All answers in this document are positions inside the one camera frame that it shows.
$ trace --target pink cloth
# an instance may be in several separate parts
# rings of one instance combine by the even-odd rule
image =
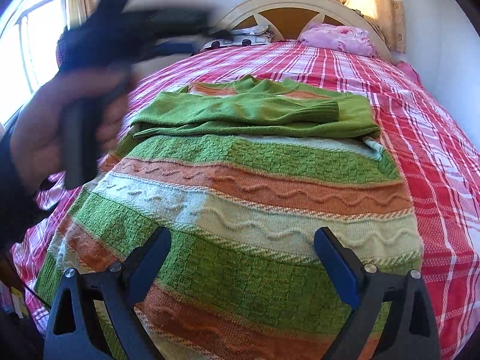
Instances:
[[[420,74],[418,74],[415,69],[404,61],[399,61],[395,64],[398,70],[405,73],[405,75],[411,79],[414,83],[422,86],[422,80],[420,79]]]
[[[302,46],[343,51],[356,56],[375,56],[368,31],[357,27],[312,23],[298,36]]]

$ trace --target person's hand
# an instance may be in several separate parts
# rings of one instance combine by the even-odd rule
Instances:
[[[56,76],[21,110],[10,138],[10,150],[27,193],[35,192],[49,175],[63,170],[59,120],[64,105],[109,92],[124,75],[125,72],[89,69]],[[130,89],[135,85],[132,79]],[[116,148],[116,135],[127,110],[127,95],[106,107],[97,130],[97,141],[104,152]]]

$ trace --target metal pin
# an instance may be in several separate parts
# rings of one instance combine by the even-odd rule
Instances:
[[[369,274],[374,274],[375,272],[377,272],[377,267],[373,264],[365,264],[363,266],[363,269],[365,269],[366,272],[368,272]]]
[[[122,263],[121,262],[114,262],[110,266],[110,272],[120,272],[122,270]]]
[[[414,279],[420,279],[420,278],[422,277],[422,274],[421,274],[419,271],[417,271],[416,269],[412,269],[412,270],[410,271],[410,275],[411,275],[412,278],[414,278]]]
[[[64,273],[66,278],[71,278],[72,276],[75,276],[75,269],[69,268],[65,271]]]

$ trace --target headboard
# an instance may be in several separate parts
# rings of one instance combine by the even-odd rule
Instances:
[[[247,0],[231,9],[220,21],[221,28],[238,29],[268,24],[274,41],[297,39],[309,22],[346,25],[367,30],[378,54],[388,62],[390,53],[369,23],[335,0]]]

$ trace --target plaid bedspread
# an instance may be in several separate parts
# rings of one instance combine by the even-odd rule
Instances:
[[[413,198],[418,231],[424,243],[422,265],[440,332],[442,357],[451,359],[480,320],[480,160],[472,143],[443,107],[395,67],[359,57],[300,46],[296,42],[220,49],[178,62],[143,80],[131,94],[128,121],[159,91],[193,81],[222,83],[252,74],[260,79],[290,78],[369,98],[382,128],[381,144],[396,161]],[[54,214],[27,231],[13,249],[20,277],[33,287],[46,249],[79,189],[57,185],[39,194]],[[37,324],[48,315],[27,295]]]

